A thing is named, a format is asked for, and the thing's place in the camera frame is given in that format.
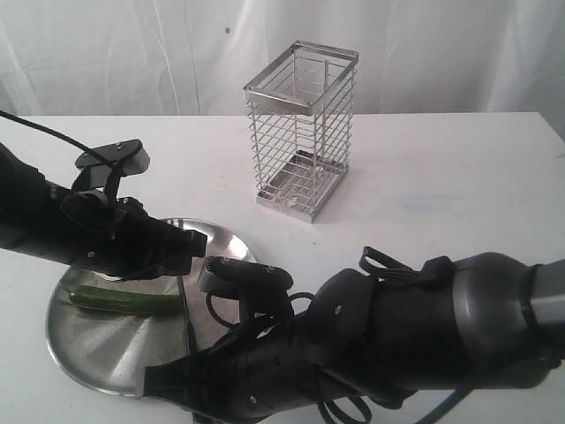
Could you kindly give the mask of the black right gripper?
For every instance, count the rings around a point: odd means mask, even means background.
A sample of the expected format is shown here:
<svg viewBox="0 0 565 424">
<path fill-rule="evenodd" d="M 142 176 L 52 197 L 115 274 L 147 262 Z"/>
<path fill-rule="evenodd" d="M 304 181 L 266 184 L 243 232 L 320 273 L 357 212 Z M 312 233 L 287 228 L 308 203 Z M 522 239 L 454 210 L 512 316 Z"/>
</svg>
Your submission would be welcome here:
<svg viewBox="0 0 565 424">
<path fill-rule="evenodd" d="M 264 337 L 236 336 L 231 332 L 204 351 L 145 367 L 139 396 L 199 402 L 198 413 L 224 423 L 259 423 L 310 405 L 327 423 L 366 422 L 366 402 L 302 356 L 290 325 L 277 325 Z M 341 409 L 339 398 L 349 399 L 362 418 Z"/>
</svg>

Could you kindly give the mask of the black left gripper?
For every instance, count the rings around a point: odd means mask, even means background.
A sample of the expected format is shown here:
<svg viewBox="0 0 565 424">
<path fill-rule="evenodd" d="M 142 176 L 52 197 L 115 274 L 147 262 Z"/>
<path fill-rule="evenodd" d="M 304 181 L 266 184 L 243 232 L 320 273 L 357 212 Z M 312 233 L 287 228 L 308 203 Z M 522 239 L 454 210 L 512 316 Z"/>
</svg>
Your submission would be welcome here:
<svg viewBox="0 0 565 424">
<path fill-rule="evenodd" d="M 159 221 L 128 203 L 104 205 L 51 185 L 46 206 L 43 258 L 49 261 L 131 281 L 187 275 L 192 256 L 206 255 L 205 233 Z"/>
</svg>

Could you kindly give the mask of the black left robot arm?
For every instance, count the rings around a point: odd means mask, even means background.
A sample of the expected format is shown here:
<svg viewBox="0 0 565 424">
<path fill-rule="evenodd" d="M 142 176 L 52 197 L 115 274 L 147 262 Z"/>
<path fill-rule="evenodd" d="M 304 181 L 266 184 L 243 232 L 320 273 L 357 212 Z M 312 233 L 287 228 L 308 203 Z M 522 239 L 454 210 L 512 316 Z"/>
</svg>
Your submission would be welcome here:
<svg viewBox="0 0 565 424">
<path fill-rule="evenodd" d="M 145 172 L 138 139 L 95 148 L 75 162 L 65 188 L 1 148 L 1 247 L 121 280 L 183 276 L 206 253 L 207 236 L 151 217 L 117 195 L 122 178 Z"/>
</svg>

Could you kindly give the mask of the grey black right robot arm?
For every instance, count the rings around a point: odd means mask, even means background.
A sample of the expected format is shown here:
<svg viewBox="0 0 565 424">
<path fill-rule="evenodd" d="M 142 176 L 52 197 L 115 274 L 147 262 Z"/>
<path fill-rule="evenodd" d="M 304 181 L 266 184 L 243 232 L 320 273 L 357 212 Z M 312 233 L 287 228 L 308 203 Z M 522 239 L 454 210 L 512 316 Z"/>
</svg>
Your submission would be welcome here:
<svg viewBox="0 0 565 424">
<path fill-rule="evenodd" d="M 448 397 L 424 417 L 442 419 L 475 390 L 529 389 L 564 360 L 564 264 L 527 265 L 504 254 L 421 269 L 366 247 L 291 305 L 292 278 L 276 267 L 208 257 L 200 288 L 233 299 L 239 321 L 212 347 L 147 367 L 140 394 L 205 423 L 258 423 L 314 405 L 327 423 L 358 421 L 370 404 L 391 410 L 421 390 Z"/>
</svg>

